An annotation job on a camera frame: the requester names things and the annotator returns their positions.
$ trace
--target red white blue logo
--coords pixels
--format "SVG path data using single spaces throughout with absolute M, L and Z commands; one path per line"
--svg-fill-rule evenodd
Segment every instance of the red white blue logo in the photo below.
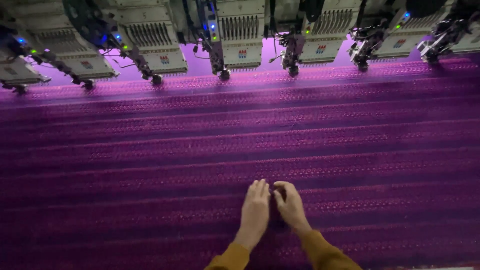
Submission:
M 90 64 L 88 61 L 81 61 L 80 63 L 81 63 L 82 66 L 84 66 L 84 68 L 86 68 L 86 69 L 93 69 L 92 64 Z
M 400 48 L 404 43 L 405 43 L 406 39 L 399 39 L 395 45 L 393 45 L 393 48 L 397 49 L 397 48 Z
M 239 50 L 239 58 L 240 59 L 247 58 L 247 50 L 245 50 L 245 49 Z
M 160 56 L 160 60 L 162 61 L 162 64 L 168 65 L 170 64 L 170 60 L 168 60 L 168 56 Z
M 322 54 L 324 51 L 325 51 L 325 48 L 327 47 L 327 45 L 320 45 L 318 46 L 318 49 L 317 49 L 317 54 Z

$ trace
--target mustard sleeve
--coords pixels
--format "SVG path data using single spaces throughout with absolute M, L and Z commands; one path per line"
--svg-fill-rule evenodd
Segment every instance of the mustard sleeve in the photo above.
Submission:
M 314 270 L 361 270 L 347 255 L 329 244 L 319 231 L 312 230 L 300 239 Z
M 250 259 L 249 251 L 239 244 L 230 244 L 220 256 L 215 256 L 205 270 L 243 270 Z

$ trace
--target right hand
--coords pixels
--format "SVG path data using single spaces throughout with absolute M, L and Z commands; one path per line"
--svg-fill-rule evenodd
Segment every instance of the right hand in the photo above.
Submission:
M 277 181 L 274 184 L 276 205 L 278 211 L 282 215 L 283 220 L 296 232 L 299 236 L 305 235 L 312 230 L 308 224 L 305 212 L 303 211 L 303 203 L 300 194 L 292 183 Z

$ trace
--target hand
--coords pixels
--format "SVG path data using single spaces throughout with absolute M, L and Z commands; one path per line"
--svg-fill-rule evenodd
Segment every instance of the hand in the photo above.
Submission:
M 248 189 L 241 209 L 240 229 L 233 242 L 242 245 L 248 251 L 252 251 L 267 229 L 270 199 L 268 187 L 265 179 L 255 180 Z
M 292 183 L 278 181 L 275 182 L 273 191 L 278 211 L 282 215 L 283 220 L 295 231 L 299 236 L 305 235 L 312 230 L 308 224 L 305 212 L 303 211 L 303 203 L 300 194 Z

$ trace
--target left hand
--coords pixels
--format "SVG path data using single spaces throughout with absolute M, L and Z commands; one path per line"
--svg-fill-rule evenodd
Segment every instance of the left hand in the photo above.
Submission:
M 241 209 L 240 229 L 234 243 L 242 245 L 248 251 L 258 244 L 268 224 L 269 184 L 265 179 L 255 180 L 249 187 Z

